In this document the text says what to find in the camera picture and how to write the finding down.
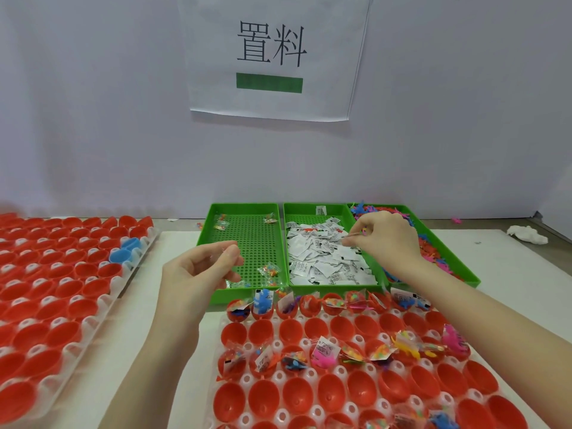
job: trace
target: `green rectangle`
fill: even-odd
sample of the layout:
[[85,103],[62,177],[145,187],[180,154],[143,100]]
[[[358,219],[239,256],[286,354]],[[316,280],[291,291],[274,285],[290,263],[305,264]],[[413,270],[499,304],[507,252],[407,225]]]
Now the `green rectangle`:
[[[316,215],[316,206],[325,206],[327,215]],[[349,231],[355,223],[354,216],[347,207],[347,205],[336,204],[336,203],[284,203],[284,223],[289,221],[294,221],[298,224],[318,224],[323,223],[330,217],[336,217],[340,219],[339,225],[344,227],[345,231]],[[365,252],[361,254],[363,259],[371,268],[372,274],[377,280],[377,285],[372,283],[369,285],[291,285],[294,286],[294,290],[297,294],[312,293],[316,290],[320,291],[323,296],[326,293],[333,292],[340,295],[348,290],[357,289],[368,289],[372,292],[381,292],[381,283],[386,287],[388,286],[388,281],[382,267],[375,261],[373,257]],[[288,259],[288,244],[286,244],[286,258]]]
[[[276,218],[280,218],[280,210],[276,203],[213,203],[197,245],[237,241],[244,257],[244,265],[234,270],[243,280],[250,282],[253,288],[266,286],[267,279],[257,268],[268,262],[282,270],[286,281],[288,269],[284,257],[280,220],[274,224],[264,223],[264,217],[272,212]],[[215,221],[220,214],[226,214],[225,220],[228,222],[226,230],[215,229]],[[252,297],[253,288],[217,290],[211,299],[211,304],[229,303],[235,299]]]
[[477,277],[468,267],[461,262],[461,260],[455,256],[455,254],[447,247],[447,245],[443,244],[439,238],[433,233],[423,222],[417,218],[417,216],[405,205],[373,205],[368,203],[372,206],[383,206],[385,208],[392,208],[397,209],[399,212],[403,212],[404,214],[409,214],[411,221],[413,221],[413,225],[415,226],[415,230],[419,235],[425,234],[429,239],[429,242],[433,245],[433,247],[437,248],[439,254],[443,259],[447,261],[449,268],[455,274],[457,274],[462,281],[468,284],[471,287],[476,288],[480,283],[481,280]]
[[302,93],[303,78],[236,73],[236,88]]

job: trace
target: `forearm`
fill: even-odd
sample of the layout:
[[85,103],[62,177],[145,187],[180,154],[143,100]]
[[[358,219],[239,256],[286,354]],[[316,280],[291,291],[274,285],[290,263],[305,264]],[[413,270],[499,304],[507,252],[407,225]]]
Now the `forearm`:
[[572,407],[562,398],[572,393],[572,344],[425,260],[399,277],[435,304],[550,427],[569,427]]
[[100,429],[166,428],[185,367],[177,343],[150,333],[111,401]]

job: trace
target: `white tabletop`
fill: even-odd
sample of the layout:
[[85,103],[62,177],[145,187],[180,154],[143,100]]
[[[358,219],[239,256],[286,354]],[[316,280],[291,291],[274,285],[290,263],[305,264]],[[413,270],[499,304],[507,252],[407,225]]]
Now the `white tabletop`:
[[[481,278],[479,290],[572,341],[572,277],[499,230],[435,230],[437,236]],[[33,425],[58,429],[97,428],[119,384],[143,345],[155,310],[161,266],[195,246],[197,231],[165,231],[141,264],[90,345],[66,389],[43,419]],[[175,395],[169,428],[198,427],[206,407],[220,312],[208,312],[200,325],[197,350]],[[500,380],[501,388],[523,412],[529,427],[547,427]]]

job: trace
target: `empty green tray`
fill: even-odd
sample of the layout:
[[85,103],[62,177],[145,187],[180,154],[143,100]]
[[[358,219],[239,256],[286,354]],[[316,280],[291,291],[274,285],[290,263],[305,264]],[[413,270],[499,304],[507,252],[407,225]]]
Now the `empty green tray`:
[[[348,203],[348,207],[351,207],[354,204],[356,203]],[[441,240],[437,238],[435,234],[431,230],[429,230],[429,228],[425,226],[425,224],[423,224],[421,220],[418,219],[417,216],[415,216],[415,214],[411,212],[411,209],[409,209],[407,206],[405,205],[371,205],[371,206],[383,206],[385,208],[393,208],[397,209],[399,212],[403,212],[404,214],[409,214],[409,217],[413,221],[413,225],[415,226],[417,233],[427,235],[429,242],[435,248],[437,248],[437,250],[439,250],[439,254],[441,255],[442,258],[444,258],[447,261],[449,268],[459,277],[461,277],[462,281],[464,281],[466,284],[468,284],[473,288],[476,288],[481,283],[479,277],[473,274],[473,272],[470,269],[468,269],[468,267],[465,266],[465,264],[462,263],[461,260],[457,256],[455,256],[451,250],[447,248],[447,245],[443,244]]]
[[[266,224],[264,217],[274,212],[278,223]],[[226,214],[226,230],[215,229],[217,216]],[[288,277],[284,257],[284,242],[280,227],[280,211],[276,203],[213,203],[206,216],[197,245],[235,240],[239,243],[244,257],[244,265],[235,268],[243,280],[252,284],[252,288],[234,288],[217,290],[211,298],[211,304],[229,303],[235,299],[252,294],[253,288],[266,286],[267,279],[258,272],[268,262],[282,270],[282,278]]]
[[[327,215],[316,215],[316,206],[325,206]],[[342,203],[284,203],[284,223],[289,221],[294,221],[298,224],[318,224],[323,223],[330,217],[336,217],[340,219],[340,225],[344,226],[344,229],[349,232],[352,226],[355,223],[354,216],[350,212],[347,205]],[[286,244],[286,260],[290,261],[288,256],[288,245]],[[388,285],[388,281],[386,278],[383,269],[379,264],[374,260],[373,257],[368,255],[367,253],[362,253],[362,256],[366,263],[371,268],[372,274],[375,276],[377,280],[377,285],[372,283],[371,285],[309,285],[309,286],[300,286],[300,285],[292,285],[294,288],[294,292],[300,295],[306,293],[316,292],[317,290],[320,291],[320,295],[324,296],[326,293],[334,292],[334,293],[343,293],[348,290],[356,290],[356,289],[369,289],[377,291],[382,288],[381,283]]]

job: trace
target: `wall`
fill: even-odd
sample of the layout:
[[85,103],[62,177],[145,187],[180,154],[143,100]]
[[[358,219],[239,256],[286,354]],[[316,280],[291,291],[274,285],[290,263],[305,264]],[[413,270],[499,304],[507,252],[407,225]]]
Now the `wall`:
[[310,123],[189,112],[175,0],[1,0],[0,202],[47,216],[361,199],[530,216],[572,159],[571,8],[374,0],[350,121]]
[[544,224],[572,239],[572,164],[550,190],[539,211]]

